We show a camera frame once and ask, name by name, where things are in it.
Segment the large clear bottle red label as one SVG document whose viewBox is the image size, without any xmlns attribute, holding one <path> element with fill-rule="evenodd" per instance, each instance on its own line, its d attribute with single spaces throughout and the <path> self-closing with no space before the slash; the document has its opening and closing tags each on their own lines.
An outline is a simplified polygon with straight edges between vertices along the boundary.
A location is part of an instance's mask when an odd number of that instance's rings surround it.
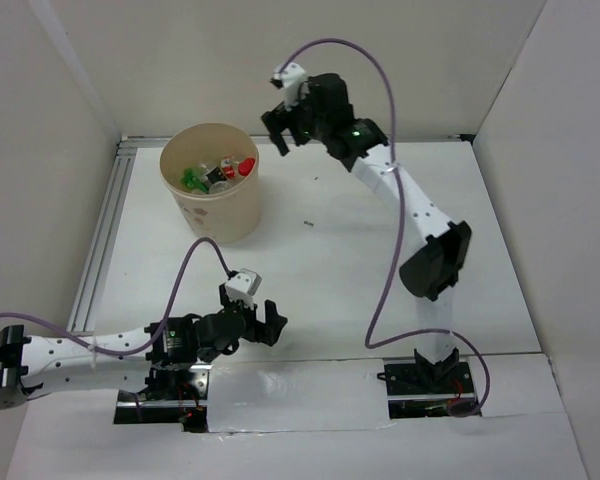
<svg viewBox="0 0 600 480">
<path fill-rule="evenodd" d="M 255 168 L 256 163 L 257 160 L 253 157 L 247 157 L 244 160 L 241 160 L 237 164 L 238 177 L 240 179 L 245 179 L 246 177 L 248 177 Z"/>
</svg>

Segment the clear bottle black label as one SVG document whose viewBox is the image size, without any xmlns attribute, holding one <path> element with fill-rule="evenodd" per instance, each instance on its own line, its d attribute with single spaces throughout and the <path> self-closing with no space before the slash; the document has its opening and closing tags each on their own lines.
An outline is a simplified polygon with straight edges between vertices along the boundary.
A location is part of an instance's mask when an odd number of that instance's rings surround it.
<svg viewBox="0 0 600 480">
<path fill-rule="evenodd" d="M 208 170 L 203 176 L 203 185 L 210 195 L 219 194 L 231 187 L 229 179 L 220 167 Z"/>
</svg>

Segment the green plastic bottle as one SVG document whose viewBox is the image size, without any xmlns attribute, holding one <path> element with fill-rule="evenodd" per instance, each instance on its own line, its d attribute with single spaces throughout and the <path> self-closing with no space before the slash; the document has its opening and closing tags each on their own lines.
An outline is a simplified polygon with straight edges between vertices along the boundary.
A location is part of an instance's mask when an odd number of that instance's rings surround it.
<svg viewBox="0 0 600 480">
<path fill-rule="evenodd" d="M 206 187 L 204 182 L 198 177 L 198 175 L 191 168 L 187 168 L 183 171 L 183 175 L 182 175 L 180 182 L 189 191 L 198 190 L 205 194 L 208 193 L 208 188 Z"/>
</svg>

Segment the small clear bottle red label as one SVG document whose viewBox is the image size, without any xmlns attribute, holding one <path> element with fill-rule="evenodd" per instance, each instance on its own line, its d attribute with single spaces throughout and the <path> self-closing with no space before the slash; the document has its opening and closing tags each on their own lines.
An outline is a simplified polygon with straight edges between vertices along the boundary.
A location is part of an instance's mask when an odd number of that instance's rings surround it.
<svg viewBox="0 0 600 480">
<path fill-rule="evenodd" d="M 233 156 L 225 157 L 220 162 L 220 168 L 226 178 L 232 179 L 237 174 L 238 162 Z"/>
</svg>

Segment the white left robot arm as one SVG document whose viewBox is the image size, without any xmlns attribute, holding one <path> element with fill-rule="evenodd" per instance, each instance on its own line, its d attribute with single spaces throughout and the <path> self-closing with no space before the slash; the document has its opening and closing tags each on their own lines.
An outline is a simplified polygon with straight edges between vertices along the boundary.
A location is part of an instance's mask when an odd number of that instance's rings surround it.
<svg viewBox="0 0 600 480">
<path fill-rule="evenodd" d="M 147 401 L 205 401 L 216 358 L 236 353 L 241 341 L 277 343 L 288 320 L 270 300 L 264 312 L 259 321 L 255 308 L 226 300 L 216 313 L 171 317 L 164 328 L 152 323 L 78 343 L 7 326 L 0 331 L 0 410 L 52 393 L 102 389 Z"/>
</svg>

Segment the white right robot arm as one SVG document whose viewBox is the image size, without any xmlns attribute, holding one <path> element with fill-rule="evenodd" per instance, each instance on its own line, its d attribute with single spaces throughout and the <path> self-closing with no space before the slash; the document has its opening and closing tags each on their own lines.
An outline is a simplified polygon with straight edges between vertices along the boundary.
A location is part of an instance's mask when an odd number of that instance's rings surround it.
<svg viewBox="0 0 600 480">
<path fill-rule="evenodd" d="M 472 231 L 454 222 L 393 159 L 387 136 L 370 119 L 358 118 L 344 80 L 335 73 L 308 75 L 291 64 L 273 74 L 283 100 L 261 120 L 280 154 L 289 132 L 298 146 L 317 141 L 360 180 L 399 222 L 399 254 L 390 275 L 415 298 L 418 327 L 427 335 L 415 348 L 416 379 L 440 391 L 459 361 L 453 340 L 454 287 L 464 266 Z"/>
</svg>

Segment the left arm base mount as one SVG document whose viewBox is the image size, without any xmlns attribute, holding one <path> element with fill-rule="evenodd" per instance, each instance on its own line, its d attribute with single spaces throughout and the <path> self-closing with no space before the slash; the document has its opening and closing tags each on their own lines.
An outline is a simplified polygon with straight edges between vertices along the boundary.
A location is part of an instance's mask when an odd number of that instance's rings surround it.
<svg viewBox="0 0 600 480">
<path fill-rule="evenodd" d="M 173 424 L 183 432 L 207 433 L 210 373 L 210 364 L 195 364 L 182 371 L 151 370 L 145 389 L 118 393 L 113 423 Z"/>
</svg>

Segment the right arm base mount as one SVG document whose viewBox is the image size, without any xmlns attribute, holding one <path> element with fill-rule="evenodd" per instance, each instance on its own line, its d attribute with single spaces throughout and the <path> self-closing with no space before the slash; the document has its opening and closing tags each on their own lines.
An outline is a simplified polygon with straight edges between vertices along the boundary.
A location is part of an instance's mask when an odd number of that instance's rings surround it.
<svg viewBox="0 0 600 480">
<path fill-rule="evenodd" d="M 376 379 L 385 385 L 392 420 L 481 414 L 480 396 L 466 361 L 460 361 L 434 386 L 426 386 L 418 377 L 414 360 L 385 362 Z"/>
</svg>

